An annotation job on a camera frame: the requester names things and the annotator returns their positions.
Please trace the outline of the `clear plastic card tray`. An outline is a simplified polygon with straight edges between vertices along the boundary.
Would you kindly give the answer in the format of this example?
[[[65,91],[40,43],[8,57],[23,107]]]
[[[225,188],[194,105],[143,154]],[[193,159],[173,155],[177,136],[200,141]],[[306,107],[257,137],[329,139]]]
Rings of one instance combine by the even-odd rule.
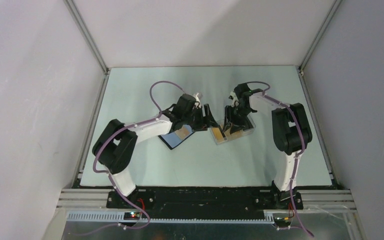
[[[231,142],[250,135],[256,128],[256,125],[250,116],[246,118],[244,127],[228,126],[227,129],[224,129],[225,121],[223,119],[218,120],[217,123],[218,127],[212,127],[210,129],[216,145]]]

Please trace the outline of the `black card holder wallet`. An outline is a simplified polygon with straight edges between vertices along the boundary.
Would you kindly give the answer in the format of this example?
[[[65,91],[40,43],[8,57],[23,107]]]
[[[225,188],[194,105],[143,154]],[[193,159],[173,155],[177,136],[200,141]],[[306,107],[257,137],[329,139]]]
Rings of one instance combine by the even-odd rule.
[[[187,126],[188,129],[191,129],[191,127],[189,125],[183,125],[182,128],[184,126]],[[178,147],[180,144],[182,144],[186,139],[188,139],[191,135],[194,134],[194,132],[189,136],[187,137],[186,139],[180,139],[177,135],[176,135],[176,131],[174,132],[171,132],[171,133],[168,133],[168,134],[164,134],[164,135],[159,135],[158,138],[170,149],[170,150],[173,150],[175,149],[176,147]]]

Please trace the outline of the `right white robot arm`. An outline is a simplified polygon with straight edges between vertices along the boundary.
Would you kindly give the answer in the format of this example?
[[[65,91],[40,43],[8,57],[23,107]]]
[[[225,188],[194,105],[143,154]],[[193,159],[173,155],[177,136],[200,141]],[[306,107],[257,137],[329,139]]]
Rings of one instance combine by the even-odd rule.
[[[232,102],[224,108],[223,132],[234,134],[251,129],[251,113],[271,115],[273,141],[283,153],[283,160],[273,180],[278,191],[271,194],[270,201],[275,208],[284,209],[291,202],[287,191],[297,185],[296,175],[301,157],[313,139],[305,108],[301,103],[288,104],[277,100],[269,96],[266,90],[251,89],[246,82],[238,84],[229,99]]]

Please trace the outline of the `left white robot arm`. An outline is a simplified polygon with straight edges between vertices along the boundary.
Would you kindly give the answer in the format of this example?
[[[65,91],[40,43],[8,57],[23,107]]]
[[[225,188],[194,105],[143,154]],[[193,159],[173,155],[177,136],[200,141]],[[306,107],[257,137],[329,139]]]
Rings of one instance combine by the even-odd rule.
[[[95,159],[92,169],[98,173],[97,164],[103,165],[102,173],[108,175],[114,189],[118,191],[118,201],[125,208],[133,208],[138,202],[134,192],[136,184],[129,170],[137,144],[148,139],[171,134],[189,126],[192,132],[218,128],[210,106],[201,104],[197,94],[181,95],[177,103],[161,110],[155,117],[142,122],[126,125],[118,119],[111,120],[92,147]]]

